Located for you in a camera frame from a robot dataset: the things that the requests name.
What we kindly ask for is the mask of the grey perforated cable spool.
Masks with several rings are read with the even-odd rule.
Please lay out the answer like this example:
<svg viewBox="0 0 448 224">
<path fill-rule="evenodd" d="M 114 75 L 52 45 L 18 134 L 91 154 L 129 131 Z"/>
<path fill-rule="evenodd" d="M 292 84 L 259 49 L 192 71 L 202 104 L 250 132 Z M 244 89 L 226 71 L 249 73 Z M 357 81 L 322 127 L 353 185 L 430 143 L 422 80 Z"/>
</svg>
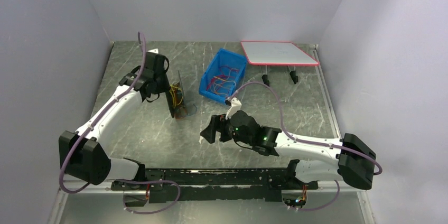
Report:
<svg viewBox="0 0 448 224">
<path fill-rule="evenodd" d="M 180 71 L 177 74 L 178 81 L 170 84 L 170 90 L 166 93 L 166 100 L 171 116 L 174 119 L 182 119 L 187 116 L 188 111 Z"/>
</svg>

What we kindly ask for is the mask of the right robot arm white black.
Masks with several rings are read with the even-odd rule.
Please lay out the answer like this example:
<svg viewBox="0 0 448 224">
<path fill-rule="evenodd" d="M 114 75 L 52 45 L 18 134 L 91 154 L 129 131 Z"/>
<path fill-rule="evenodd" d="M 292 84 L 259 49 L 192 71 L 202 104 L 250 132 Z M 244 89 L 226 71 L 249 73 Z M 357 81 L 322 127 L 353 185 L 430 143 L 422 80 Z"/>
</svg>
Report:
<svg viewBox="0 0 448 224">
<path fill-rule="evenodd" d="M 298 160 L 295 175 L 301 182 L 343 180 L 356 189 L 372 188 L 376 153 L 354 134 L 346 133 L 342 139 L 295 135 L 262 126 L 241 110 L 231 117 L 211 116 L 200 135 L 213 144 L 217 133 L 221 142 L 241 142 L 263 156 Z"/>
</svg>

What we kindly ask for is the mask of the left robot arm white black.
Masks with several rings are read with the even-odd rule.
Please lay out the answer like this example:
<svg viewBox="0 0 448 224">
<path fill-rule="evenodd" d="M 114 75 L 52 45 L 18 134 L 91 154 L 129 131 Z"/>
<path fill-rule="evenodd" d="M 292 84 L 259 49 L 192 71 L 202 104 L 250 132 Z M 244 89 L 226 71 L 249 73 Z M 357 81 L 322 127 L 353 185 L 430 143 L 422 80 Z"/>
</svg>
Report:
<svg viewBox="0 0 448 224">
<path fill-rule="evenodd" d="M 61 171 L 59 186 L 64 186 L 64 175 L 99 185 L 106 180 L 143 184 L 147 181 L 145 165 L 128 158 L 111 158 L 104 146 L 118 125 L 152 95 L 169 91 L 166 73 L 169 60 L 158 49 L 145 53 L 144 63 L 124 76 L 108 102 L 93 117 L 74 132 L 63 132 L 58 140 Z"/>
</svg>

